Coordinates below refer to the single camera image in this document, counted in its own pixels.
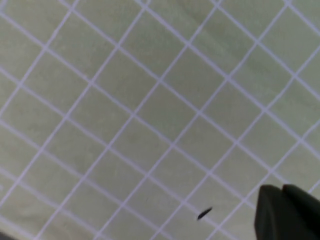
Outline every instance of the small black debris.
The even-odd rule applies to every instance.
[[[209,207],[208,209],[204,210],[203,212],[201,212],[199,214],[199,216],[197,217],[197,220],[202,219],[205,215],[207,215],[210,211],[212,210],[212,207]]]

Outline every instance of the black plastic object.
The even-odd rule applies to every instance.
[[[262,185],[254,228],[257,240],[320,240],[320,201],[295,185]]]

